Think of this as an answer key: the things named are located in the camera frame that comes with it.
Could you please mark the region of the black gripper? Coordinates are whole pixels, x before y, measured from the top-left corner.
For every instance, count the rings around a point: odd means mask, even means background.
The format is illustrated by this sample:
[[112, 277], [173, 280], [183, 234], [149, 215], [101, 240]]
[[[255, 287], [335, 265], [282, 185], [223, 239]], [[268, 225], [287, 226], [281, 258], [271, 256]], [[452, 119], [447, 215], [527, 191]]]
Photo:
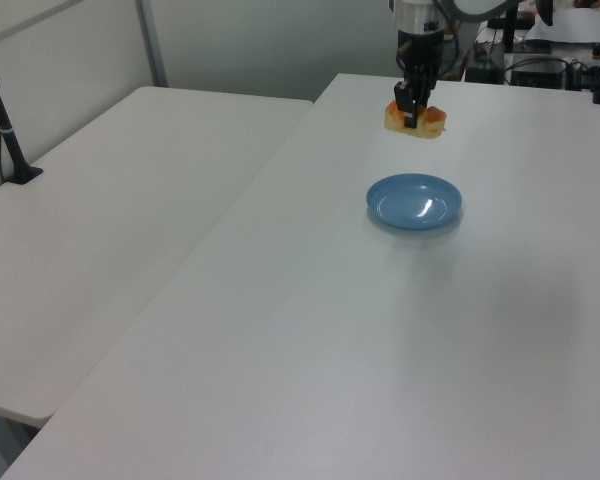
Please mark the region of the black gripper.
[[396, 108], [406, 128], [416, 128], [418, 105], [428, 107], [440, 71], [444, 33], [411, 34], [398, 31], [396, 62], [403, 81], [394, 86]]

